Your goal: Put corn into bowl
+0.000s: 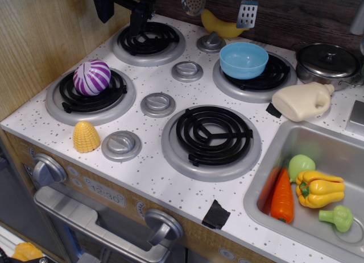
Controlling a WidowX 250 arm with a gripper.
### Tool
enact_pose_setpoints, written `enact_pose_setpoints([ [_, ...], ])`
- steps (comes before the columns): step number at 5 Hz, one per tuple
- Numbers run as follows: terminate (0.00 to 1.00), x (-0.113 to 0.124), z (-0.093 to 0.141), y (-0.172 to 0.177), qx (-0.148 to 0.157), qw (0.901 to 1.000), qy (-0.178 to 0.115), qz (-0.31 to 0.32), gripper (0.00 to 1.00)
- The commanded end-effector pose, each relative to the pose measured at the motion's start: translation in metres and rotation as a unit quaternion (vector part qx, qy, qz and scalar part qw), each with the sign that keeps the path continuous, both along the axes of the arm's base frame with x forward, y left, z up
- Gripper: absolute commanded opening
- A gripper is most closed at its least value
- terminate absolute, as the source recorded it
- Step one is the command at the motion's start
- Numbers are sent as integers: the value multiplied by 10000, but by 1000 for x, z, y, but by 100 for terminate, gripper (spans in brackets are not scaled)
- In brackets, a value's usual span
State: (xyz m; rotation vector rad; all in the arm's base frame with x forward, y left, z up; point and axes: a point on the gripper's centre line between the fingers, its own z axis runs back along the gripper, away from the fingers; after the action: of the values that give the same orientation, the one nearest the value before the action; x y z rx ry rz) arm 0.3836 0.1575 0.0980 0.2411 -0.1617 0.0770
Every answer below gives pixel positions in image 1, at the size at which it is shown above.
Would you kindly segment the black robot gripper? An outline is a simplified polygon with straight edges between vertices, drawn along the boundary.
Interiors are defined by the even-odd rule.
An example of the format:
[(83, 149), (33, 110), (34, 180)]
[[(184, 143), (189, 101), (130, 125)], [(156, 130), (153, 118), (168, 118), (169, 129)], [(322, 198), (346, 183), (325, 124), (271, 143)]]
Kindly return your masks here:
[(114, 5), (118, 4), (131, 11), (129, 38), (136, 38), (145, 28), (147, 20), (154, 15), (156, 0), (93, 0), (97, 15), (106, 23), (114, 15)]

